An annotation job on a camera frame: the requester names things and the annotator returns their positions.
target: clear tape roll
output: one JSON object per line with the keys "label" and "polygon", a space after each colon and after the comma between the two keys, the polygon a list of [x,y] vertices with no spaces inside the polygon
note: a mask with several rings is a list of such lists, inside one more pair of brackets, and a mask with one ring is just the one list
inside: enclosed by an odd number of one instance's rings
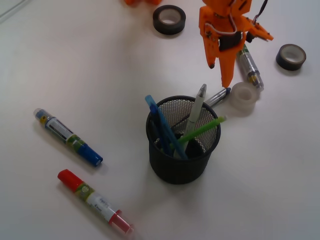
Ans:
{"label": "clear tape roll", "polygon": [[238,82],[230,93],[230,104],[240,111],[252,111],[259,99],[257,89],[248,82]]}

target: green pen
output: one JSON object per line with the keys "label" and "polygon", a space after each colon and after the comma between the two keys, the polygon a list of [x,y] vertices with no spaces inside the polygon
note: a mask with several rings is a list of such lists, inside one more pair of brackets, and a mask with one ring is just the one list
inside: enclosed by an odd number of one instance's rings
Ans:
{"label": "green pen", "polygon": [[188,134],[187,136],[183,136],[181,138],[178,139],[178,142],[180,144],[184,144],[188,141],[190,141],[191,139],[203,134],[206,131],[209,131],[210,129],[215,128],[216,126],[218,126],[220,123],[223,123],[225,120],[227,120],[227,116],[219,116],[218,118],[212,120],[211,122],[208,122],[207,124],[197,128],[196,130],[194,130],[193,132],[191,132],[190,134]]}

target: tape roll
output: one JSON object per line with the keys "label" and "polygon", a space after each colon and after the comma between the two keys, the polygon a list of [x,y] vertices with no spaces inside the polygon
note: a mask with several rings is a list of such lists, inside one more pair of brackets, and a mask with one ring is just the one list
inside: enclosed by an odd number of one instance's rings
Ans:
{"label": "tape roll", "polygon": [[153,13],[153,26],[161,34],[178,34],[185,25],[186,14],[180,7],[164,5],[158,7]]}
{"label": "tape roll", "polygon": [[275,58],[280,67],[289,71],[300,69],[306,59],[306,52],[294,44],[283,45]]}
{"label": "tape roll", "polygon": [[238,82],[230,93],[230,104],[240,111],[252,111],[259,99],[257,89],[248,82]]}

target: pen holder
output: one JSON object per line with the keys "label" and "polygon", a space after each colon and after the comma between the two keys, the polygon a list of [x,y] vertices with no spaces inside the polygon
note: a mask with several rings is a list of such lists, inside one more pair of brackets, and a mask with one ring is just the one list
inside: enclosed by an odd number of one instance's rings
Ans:
{"label": "pen holder", "polygon": [[[194,97],[172,96],[157,104],[177,139],[184,134],[194,102]],[[212,108],[203,103],[195,129],[216,118],[218,117]],[[185,151],[188,159],[174,158],[161,151],[150,114],[146,120],[146,135],[149,140],[150,164],[158,177],[170,184],[187,184],[204,172],[211,153],[220,140],[221,127],[218,125],[189,141]]]}

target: orange robot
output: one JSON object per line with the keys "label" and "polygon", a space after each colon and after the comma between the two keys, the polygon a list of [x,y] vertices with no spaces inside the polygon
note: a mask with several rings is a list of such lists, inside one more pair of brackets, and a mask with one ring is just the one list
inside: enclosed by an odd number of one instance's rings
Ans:
{"label": "orange robot", "polygon": [[[126,4],[128,5],[132,5],[136,2],[138,2],[138,0],[124,0]],[[162,0],[145,0],[148,3],[154,4],[154,5],[158,5],[161,3]]]}
{"label": "orange robot", "polygon": [[203,0],[206,6],[200,8],[199,27],[203,37],[206,61],[211,69],[219,58],[222,86],[227,88],[234,77],[236,54],[258,37],[274,39],[257,19],[268,0],[253,20],[242,16],[250,11],[252,0]]}

